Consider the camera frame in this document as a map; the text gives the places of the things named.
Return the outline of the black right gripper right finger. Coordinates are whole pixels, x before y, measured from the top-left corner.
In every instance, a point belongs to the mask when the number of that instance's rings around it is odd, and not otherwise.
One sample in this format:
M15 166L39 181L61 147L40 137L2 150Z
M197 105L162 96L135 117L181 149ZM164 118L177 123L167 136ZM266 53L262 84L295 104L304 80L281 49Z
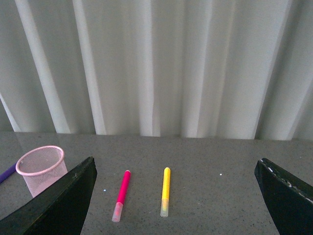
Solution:
M313 187L266 158L254 175L279 234L311 235Z

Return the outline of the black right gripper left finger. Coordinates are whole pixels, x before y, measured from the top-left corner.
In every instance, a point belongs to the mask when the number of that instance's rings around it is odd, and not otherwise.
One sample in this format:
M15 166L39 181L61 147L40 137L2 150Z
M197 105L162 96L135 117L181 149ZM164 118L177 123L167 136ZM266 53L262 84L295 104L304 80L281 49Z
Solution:
M2 235L79 235L97 177L88 157L24 206L0 221Z

